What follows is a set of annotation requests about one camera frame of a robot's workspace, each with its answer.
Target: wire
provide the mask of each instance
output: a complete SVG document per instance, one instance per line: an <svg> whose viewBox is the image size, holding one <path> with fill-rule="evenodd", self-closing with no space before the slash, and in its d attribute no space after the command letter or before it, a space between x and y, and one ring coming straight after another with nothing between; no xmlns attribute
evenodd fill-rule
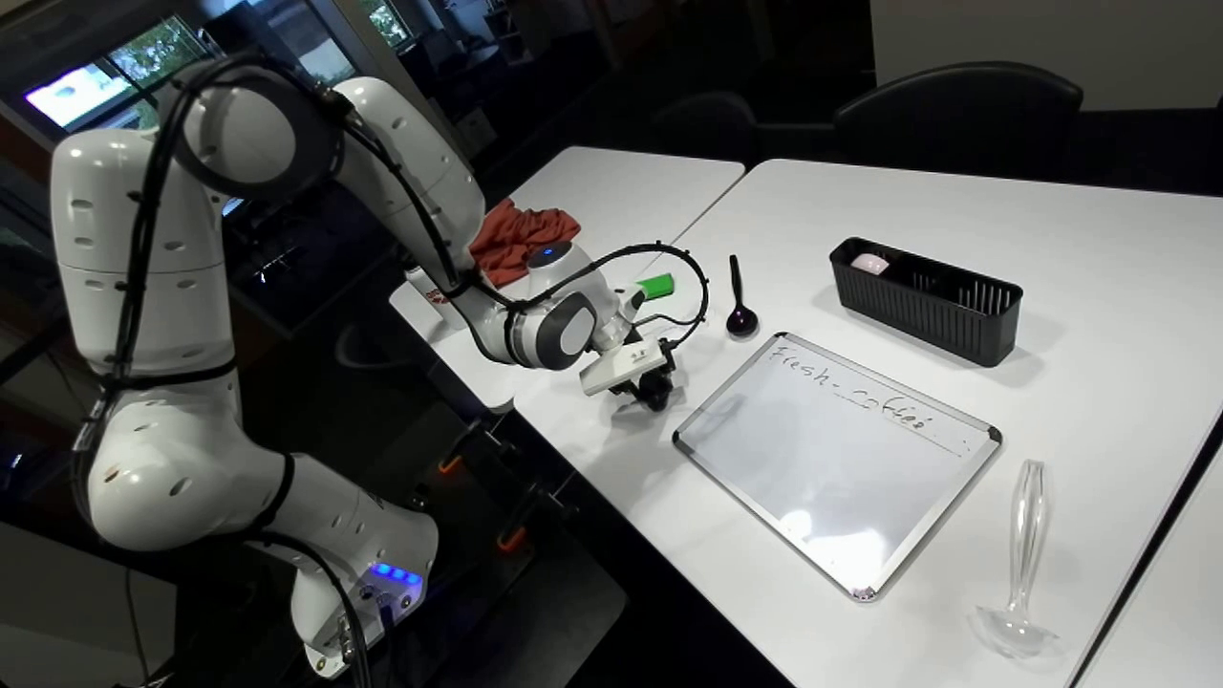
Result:
<svg viewBox="0 0 1223 688"><path fill-rule="evenodd" d="M524 297L524 303L510 303L516 311L536 311L537 303L545 303L550 295L556 295L560 285L601 272L603 262L612 261L621 261L621 255L643 255L643 253L663 253L663 255L677 255L700 281L700 307L694 307L694 318L688 320L688 330L677 336L677 339L663 339L672 351L704 326L708 311L712 311L712 281L704 276L704 269L691 261L691 253L684 248L672 248L672 244L621 244L591 262L586 262L579 272L565 276L560 281L545 285L544 295L536 297Z"/></svg>
<svg viewBox="0 0 1223 688"><path fill-rule="evenodd" d="M635 320L635 330L643 330L643 326L651 326L651 320L663 320L663 326L677 326L677 330L691 330L691 318L679 320L679 318L667 318L667 312L651 312L651 318Z"/></svg>
<svg viewBox="0 0 1223 688"><path fill-rule="evenodd" d="M132 642L136 662L140 662L140 681L149 683L152 674L149 674L149 653L146 653L146 638L140 638L140 615L136 615L136 605L132 605L132 594L130 594L130 568L123 568L123 601L124 601L124 618L130 618L130 642Z"/></svg>
<svg viewBox="0 0 1223 688"><path fill-rule="evenodd" d="M346 662L353 683L372 683L374 674L372 674L368 625L359 624L359 615L355 615L335 568L312 546L304 546L302 540L291 540L291 535L279 535L279 532L261 532L253 540L267 541L267 546L298 549L302 557L310 557L328 577L328 586L335 588L335 596L344 605L344 624L346 624L346 638L353 638L353 662Z"/></svg>
<svg viewBox="0 0 1223 688"><path fill-rule="evenodd" d="M452 261L452 248L448 248L448 237L439 233L439 225L430 223L430 210L419 202L417 186L406 179L401 165L387 154L387 140L353 112L346 116L353 126L344 126L395 179L398 186L407 193L419 225L425 225L425 237L430 244L430 253L439 255L444 272L452 281L462 285L460 278L460 269Z"/></svg>
<svg viewBox="0 0 1223 688"><path fill-rule="evenodd" d="M215 62L215 65L197 70L179 88L179 94L173 98L173 106L165 116L165 126L156 131L156 140L149 149L140 191L132 193L136 214L132 214L132 225L130 225L130 255L124 255L124 278L123 278L114 351L107 357L107 371L100 374L100 392L95 392L90 410L85 414L85 424L79 424L79 432L74 438L67 474L79 480L74 492L79 492L76 507L79 507L85 521L86 521L85 479L86 479L86 470L95 464L100 438L107 432L107 418L112 418L112 410L114 410L114 401L119 401L119 392L123 392L123 387L130 377L130 359L132 359L132 346L136 346L140 311L146 311L146 281L149 281L160 191L165 191L174 145L182 136L182 123L191 116L191 104L203 94L203 88L209 88L215 80L221 80L225 71L243 70L243 65L265 65L271 71L284 71L279 62L261 58L261 53L237 53L237 58L225 58L225 62Z"/></svg>
<svg viewBox="0 0 1223 688"><path fill-rule="evenodd" d="M401 676L398 676L398 648L395 648L395 638L388 638L388 632L395 632L395 613L388 613L388 609L379 609L379 618L381 618L387 669L388 669L388 674L381 674L381 683L412 683L412 681L401 681Z"/></svg>

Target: table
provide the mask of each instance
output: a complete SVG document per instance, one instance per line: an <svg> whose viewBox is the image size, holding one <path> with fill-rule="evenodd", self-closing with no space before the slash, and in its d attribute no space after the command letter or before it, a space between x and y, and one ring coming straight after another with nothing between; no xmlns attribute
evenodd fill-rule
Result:
<svg viewBox="0 0 1223 688"><path fill-rule="evenodd" d="M579 223L577 244L603 255L617 244L677 242L740 172L731 162L572 145L510 191L510 202L524 210L560 205ZM612 285L637 278L617 262L609 262L603 276ZM484 359L466 330L444 332L430 346L484 410L509 410L516 392L545 390L556 377Z"/></svg>
<svg viewBox="0 0 1223 688"><path fill-rule="evenodd" d="M842 311L829 253L871 237L1021 281L1015 351L974 365ZM565 456L796 683L1065 683L1223 410L1223 197L768 162L684 242L716 285L679 346L667 414L579 396L572 374L516 396ZM731 339L725 255L753 339ZM876 605L835 594L672 451L672 427L787 330L1004 432L1002 456ZM1047 464L1049 540L1030 618L1061 653L1014 666L968 609L1004 601L1007 499Z"/></svg>
<svg viewBox="0 0 1223 688"><path fill-rule="evenodd" d="M1212 457L1082 688L1209 688L1223 676L1223 464Z"/></svg>

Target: red cloth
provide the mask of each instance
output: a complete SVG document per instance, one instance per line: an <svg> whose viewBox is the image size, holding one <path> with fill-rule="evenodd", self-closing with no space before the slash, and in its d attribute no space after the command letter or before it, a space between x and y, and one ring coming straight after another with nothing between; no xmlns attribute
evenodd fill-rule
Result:
<svg viewBox="0 0 1223 688"><path fill-rule="evenodd" d="M471 255L494 285L504 285L528 276L536 248L569 244L577 228L579 225L565 210L519 210L510 197L504 197L484 214Z"/></svg>

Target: small black object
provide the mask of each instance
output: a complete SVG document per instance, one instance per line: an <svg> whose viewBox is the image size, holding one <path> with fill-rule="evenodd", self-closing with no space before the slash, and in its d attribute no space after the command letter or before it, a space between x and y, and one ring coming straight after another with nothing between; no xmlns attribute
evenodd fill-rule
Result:
<svg viewBox="0 0 1223 688"><path fill-rule="evenodd" d="M740 303L740 272L739 272L739 255L731 255L731 289L732 289L732 311L725 318L725 332L732 336L753 336L761 318Z"/></svg>
<svg viewBox="0 0 1223 688"><path fill-rule="evenodd" d="M877 276L851 269L863 253L885 261L885 269ZM829 261L844 311L877 318L981 365L998 365L1015 344L1025 289L1014 281L863 237L842 242Z"/></svg>
<svg viewBox="0 0 1223 688"><path fill-rule="evenodd" d="M637 396L647 410L662 414L663 401L672 396L667 365L647 371L643 383L637 383L637 390L635 390L635 396Z"/></svg>

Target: clear glass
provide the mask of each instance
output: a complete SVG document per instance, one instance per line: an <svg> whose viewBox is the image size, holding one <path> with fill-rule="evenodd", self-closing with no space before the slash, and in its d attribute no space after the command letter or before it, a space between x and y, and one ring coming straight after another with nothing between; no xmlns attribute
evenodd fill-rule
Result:
<svg viewBox="0 0 1223 688"><path fill-rule="evenodd" d="M1042 464L1025 464L1014 525L1007 525L1007 596L1004 609L974 609L979 638L1004 656L1042 656L1060 648L1060 633L1026 624L1026 601L1047 540L1049 503L1042 492Z"/></svg>

